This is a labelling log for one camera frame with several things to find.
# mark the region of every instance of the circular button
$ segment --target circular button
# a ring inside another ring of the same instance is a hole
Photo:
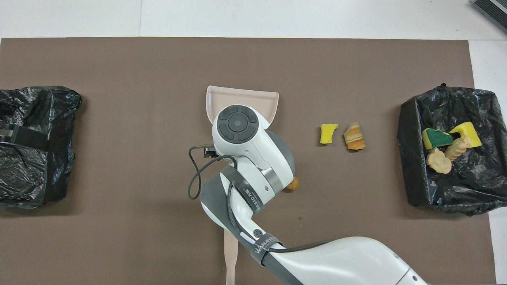
[[[244,129],[246,129],[248,121],[246,120],[245,116],[234,114],[228,119],[227,125],[233,132],[242,132]]]

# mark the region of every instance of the white robotic arm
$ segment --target white robotic arm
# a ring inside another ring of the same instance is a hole
[[[287,249],[252,221],[294,179],[293,156],[268,127],[256,110],[243,105],[229,106],[215,118],[214,147],[234,160],[204,184],[201,204],[215,223],[285,284],[426,284],[376,240],[348,237]]]

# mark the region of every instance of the beige dustpan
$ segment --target beige dustpan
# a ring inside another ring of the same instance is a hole
[[[211,123],[225,107],[235,104],[254,108],[271,124],[278,106],[278,93],[208,86],[206,113]],[[224,256],[227,273],[226,285],[234,285],[238,240],[227,230],[224,230]]]
[[[208,86],[206,113],[211,123],[225,107],[235,104],[254,108],[271,124],[278,106],[278,93]]]

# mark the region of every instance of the brown tabletop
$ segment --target brown tabletop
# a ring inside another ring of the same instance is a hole
[[[211,143],[208,85],[280,94],[270,130],[291,148],[301,188],[255,221],[285,246],[366,236],[427,282],[494,283],[487,214],[406,202],[400,106],[442,82],[473,87],[467,42],[2,39],[0,89],[62,85],[84,103],[67,197],[0,210],[0,283],[225,284],[223,230],[187,197],[187,151]],[[367,148],[352,153],[342,134],[355,121]],[[323,123],[340,124],[327,146]],[[236,280],[281,283],[243,248]]]

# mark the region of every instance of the round gray button pad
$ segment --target round gray button pad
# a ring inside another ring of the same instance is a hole
[[[259,120],[255,112],[241,105],[232,105],[223,109],[216,124],[220,136],[232,144],[249,141],[259,128]]]

